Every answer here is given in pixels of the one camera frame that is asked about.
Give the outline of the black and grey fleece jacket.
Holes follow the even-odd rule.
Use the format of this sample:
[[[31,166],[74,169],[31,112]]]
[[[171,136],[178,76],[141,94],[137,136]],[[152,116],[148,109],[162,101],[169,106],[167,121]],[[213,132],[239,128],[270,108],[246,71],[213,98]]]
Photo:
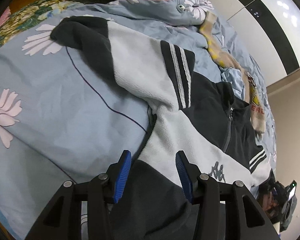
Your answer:
[[[116,239],[191,239],[199,207],[183,193],[175,155],[183,151],[211,181],[268,179],[251,107],[228,82],[195,72],[193,52],[98,17],[62,20],[51,38],[79,50],[89,67],[145,100],[155,123],[134,160],[123,197],[110,211]]]

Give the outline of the blue floral duvet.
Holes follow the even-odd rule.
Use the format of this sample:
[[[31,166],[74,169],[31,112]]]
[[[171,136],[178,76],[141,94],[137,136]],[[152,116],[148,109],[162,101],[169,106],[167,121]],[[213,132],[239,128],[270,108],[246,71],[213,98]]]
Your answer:
[[[65,182],[92,180],[129,150],[133,162],[155,123],[148,103],[92,70],[82,53],[51,38],[62,20],[98,17],[189,50],[194,71],[228,82],[243,99],[236,69],[222,70],[199,32],[209,0],[116,0],[79,4],[15,36],[0,48],[0,223],[25,239]],[[271,168],[273,131],[256,139]]]

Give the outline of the white wardrobe with black stripe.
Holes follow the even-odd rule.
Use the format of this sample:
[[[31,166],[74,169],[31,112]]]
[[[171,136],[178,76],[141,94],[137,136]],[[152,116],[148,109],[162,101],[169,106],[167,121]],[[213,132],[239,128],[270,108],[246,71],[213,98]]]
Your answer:
[[[261,68],[267,86],[300,68],[300,9],[293,0],[209,0]]]

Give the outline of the dark floral blanket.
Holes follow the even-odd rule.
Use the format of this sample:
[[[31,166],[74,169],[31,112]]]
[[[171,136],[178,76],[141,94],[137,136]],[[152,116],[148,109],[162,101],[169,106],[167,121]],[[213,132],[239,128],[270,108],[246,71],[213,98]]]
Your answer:
[[[37,0],[13,13],[0,26],[0,47],[23,31],[33,28],[66,9],[79,4],[107,4],[112,1],[115,0]]]

